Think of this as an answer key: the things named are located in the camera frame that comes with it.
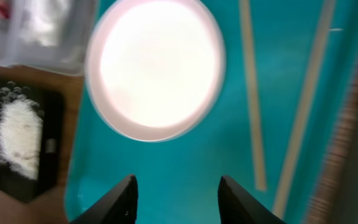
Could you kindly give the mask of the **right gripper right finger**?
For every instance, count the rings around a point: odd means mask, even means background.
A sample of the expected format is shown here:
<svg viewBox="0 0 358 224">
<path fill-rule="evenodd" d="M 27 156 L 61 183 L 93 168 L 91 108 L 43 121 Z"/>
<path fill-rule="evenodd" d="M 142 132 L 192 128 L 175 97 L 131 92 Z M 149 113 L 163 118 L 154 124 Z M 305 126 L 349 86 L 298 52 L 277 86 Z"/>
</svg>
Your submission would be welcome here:
<svg viewBox="0 0 358 224">
<path fill-rule="evenodd" d="M 221 224 L 285 224 L 229 175 L 218 186 Z"/>
</svg>

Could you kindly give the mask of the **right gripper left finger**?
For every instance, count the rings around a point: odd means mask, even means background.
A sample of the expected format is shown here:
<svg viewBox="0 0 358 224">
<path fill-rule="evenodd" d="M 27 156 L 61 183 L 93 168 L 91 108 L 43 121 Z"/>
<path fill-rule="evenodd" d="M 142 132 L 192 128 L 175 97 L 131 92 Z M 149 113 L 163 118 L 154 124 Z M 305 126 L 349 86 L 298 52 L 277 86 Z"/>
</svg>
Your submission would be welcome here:
<svg viewBox="0 0 358 224">
<path fill-rule="evenodd" d="M 138 198 L 137 179 L 127 175 L 70 224 L 135 224 Z"/>
</svg>

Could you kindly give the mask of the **wooden chopstick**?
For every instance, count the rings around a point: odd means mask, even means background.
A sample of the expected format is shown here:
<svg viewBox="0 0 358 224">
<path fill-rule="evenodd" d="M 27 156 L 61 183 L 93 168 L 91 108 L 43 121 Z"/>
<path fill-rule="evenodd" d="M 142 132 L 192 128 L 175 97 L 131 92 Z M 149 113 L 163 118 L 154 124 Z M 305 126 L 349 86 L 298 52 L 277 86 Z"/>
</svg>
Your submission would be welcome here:
<svg viewBox="0 0 358 224">
<path fill-rule="evenodd" d="M 255 64 L 252 16 L 249 0 L 239 1 L 239 14 L 241 20 L 241 32 L 244 51 L 245 78 L 249 109 L 252 156 L 254 163 L 255 188 L 260 191 L 266 191 L 267 178 L 265 172 L 264 143 L 262 135 L 262 123 L 260 118 L 259 89 L 257 68 Z"/>
<path fill-rule="evenodd" d="M 329 35 L 331 21 L 336 7 L 335 0 L 324 0 L 311 48 L 308 66 L 298 101 L 296 116 L 293 122 L 291 136 L 288 141 L 287 153 L 284 159 L 280 180 L 275 194 L 273 214 L 284 219 L 293 178 L 298 164 L 299 155 L 310 118 L 316 86 L 319 80 L 321 64 Z"/>
</svg>

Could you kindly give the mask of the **white rice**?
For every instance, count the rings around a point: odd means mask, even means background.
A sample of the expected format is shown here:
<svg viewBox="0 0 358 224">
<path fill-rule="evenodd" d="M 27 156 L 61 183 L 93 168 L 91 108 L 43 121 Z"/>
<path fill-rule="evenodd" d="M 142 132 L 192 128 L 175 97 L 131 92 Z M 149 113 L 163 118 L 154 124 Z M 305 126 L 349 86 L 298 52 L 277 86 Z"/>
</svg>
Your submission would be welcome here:
<svg viewBox="0 0 358 224">
<path fill-rule="evenodd" d="M 29 92 L 14 81 L 0 88 L 0 165 L 37 180 L 45 112 Z"/>
</svg>

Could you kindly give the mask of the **large white plate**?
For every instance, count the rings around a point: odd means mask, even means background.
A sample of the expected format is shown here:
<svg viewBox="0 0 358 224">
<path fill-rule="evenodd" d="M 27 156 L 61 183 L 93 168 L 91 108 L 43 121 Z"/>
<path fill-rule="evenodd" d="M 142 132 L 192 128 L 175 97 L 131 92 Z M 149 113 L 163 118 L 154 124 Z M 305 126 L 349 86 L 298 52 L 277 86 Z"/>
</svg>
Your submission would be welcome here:
<svg viewBox="0 0 358 224">
<path fill-rule="evenodd" d="M 210 111 L 224 80 L 222 32 L 201 1 L 116 1 L 85 60 L 100 117 L 136 141 L 176 138 Z"/>
</svg>

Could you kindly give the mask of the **white napkin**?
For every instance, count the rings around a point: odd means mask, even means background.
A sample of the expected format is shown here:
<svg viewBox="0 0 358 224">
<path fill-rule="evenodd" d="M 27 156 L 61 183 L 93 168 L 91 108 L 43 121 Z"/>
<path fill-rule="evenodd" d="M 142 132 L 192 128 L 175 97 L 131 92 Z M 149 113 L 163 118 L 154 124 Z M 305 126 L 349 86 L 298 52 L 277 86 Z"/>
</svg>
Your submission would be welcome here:
<svg viewBox="0 0 358 224">
<path fill-rule="evenodd" d="M 19 37 L 27 44 L 57 46 L 73 5 L 72 0 L 24 1 Z"/>
</svg>

